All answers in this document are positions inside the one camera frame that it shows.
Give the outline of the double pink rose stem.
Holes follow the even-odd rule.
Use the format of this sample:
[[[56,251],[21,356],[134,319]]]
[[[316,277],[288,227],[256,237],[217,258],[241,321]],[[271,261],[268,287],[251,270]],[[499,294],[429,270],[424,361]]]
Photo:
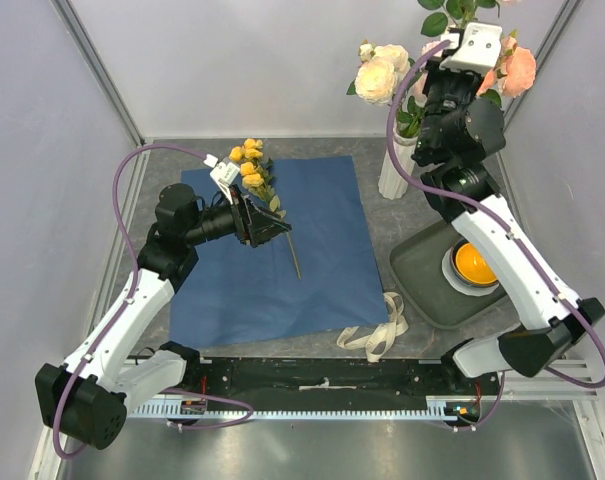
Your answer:
[[[407,127],[407,134],[409,138],[417,137],[421,129],[421,123],[427,100],[427,96],[423,93],[426,79],[427,74],[422,73],[419,79],[412,85],[410,90],[410,96],[407,101],[408,113],[412,117],[412,120]]]

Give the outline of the yellow rose stem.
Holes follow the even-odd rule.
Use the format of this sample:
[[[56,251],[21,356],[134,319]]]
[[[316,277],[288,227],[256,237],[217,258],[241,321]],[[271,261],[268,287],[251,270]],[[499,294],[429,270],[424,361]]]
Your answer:
[[[274,162],[264,157],[263,149],[261,139],[247,138],[231,149],[229,158],[240,168],[243,187],[284,220],[286,211],[275,190]]]

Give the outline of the pink rose stem with bud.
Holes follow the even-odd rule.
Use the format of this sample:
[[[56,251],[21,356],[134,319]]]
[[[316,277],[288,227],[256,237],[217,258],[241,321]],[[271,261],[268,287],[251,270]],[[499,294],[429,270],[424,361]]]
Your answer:
[[[429,53],[431,50],[435,49],[441,44],[441,41],[433,41],[427,43],[421,50],[421,55],[424,56]],[[431,55],[432,58],[440,58],[442,56],[442,50],[438,50]]]

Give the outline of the cream white rose stem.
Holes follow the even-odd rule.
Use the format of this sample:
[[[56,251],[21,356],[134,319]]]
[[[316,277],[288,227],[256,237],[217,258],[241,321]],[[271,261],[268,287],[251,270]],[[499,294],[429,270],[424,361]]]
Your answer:
[[[346,94],[364,102],[390,106],[398,86],[408,73],[411,62],[401,45],[375,45],[364,41],[358,49],[360,66]]]

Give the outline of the peach pink rose stem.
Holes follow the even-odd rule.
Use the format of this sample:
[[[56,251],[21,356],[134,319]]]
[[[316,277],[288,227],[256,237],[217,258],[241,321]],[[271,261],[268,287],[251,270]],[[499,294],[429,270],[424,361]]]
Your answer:
[[[536,69],[533,53],[519,45],[518,31],[513,30],[502,37],[497,63],[485,76],[477,96],[501,105],[502,98],[516,98],[533,86]]]

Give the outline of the small pink rose stem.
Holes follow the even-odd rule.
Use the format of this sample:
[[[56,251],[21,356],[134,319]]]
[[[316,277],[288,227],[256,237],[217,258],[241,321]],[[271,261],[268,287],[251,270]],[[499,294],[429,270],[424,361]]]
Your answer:
[[[448,27],[463,28],[478,19],[479,10],[496,10],[501,14],[504,5],[516,1],[500,0],[417,0],[418,5],[428,12],[422,22],[420,34],[427,38],[442,35]]]

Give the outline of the blue wrapping paper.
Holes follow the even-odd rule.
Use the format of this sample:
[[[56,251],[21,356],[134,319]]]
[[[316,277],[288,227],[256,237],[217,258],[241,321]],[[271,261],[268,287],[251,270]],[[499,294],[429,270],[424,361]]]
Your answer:
[[[279,159],[273,172],[291,234],[197,247],[169,306],[170,340],[203,349],[386,321],[352,158]]]

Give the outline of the cream ribbon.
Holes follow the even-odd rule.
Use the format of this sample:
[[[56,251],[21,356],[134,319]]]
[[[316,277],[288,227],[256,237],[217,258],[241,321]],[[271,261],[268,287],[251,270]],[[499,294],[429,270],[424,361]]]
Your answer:
[[[391,349],[396,339],[409,330],[404,316],[404,301],[397,292],[385,292],[384,302],[388,320],[376,326],[372,333],[354,339],[358,327],[347,327],[339,334],[336,345],[346,351],[363,350],[369,363],[378,363]]]

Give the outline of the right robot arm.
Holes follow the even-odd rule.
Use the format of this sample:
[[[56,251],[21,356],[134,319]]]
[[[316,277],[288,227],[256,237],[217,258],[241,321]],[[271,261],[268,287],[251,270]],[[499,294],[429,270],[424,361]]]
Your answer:
[[[476,95],[482,78],[427,63],[427,97],[413,155],[428,167],[421,181],[431,207],[478,252],[516,308],[519,325],[501,334],[467,341],[448,355],[440,381],[459,394],[483,374],[514,370],[534,377],[589,336],[605,309],[583,298],[553,271],[522,231],[508,203],[483,166],[505,144],[500,108]]]

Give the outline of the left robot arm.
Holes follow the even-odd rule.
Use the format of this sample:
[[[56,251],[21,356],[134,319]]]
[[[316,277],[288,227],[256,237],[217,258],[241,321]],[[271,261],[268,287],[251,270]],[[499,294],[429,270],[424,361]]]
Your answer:
[[[45,364],[36,374],[42,419],[53,430],[62,458],[69,455],[62,435],[103,450],[139,406],[166,389],[190,393],[200,385],[199,352],[175,342],[137,366],[124,366],[150,322],[193,271],[198,245],[234,236],[256,248],[292,229],[236,185],[212,205],[186,184],[170,185],[159,194],[155,217],[123,290],[102,320],[61,365]]]

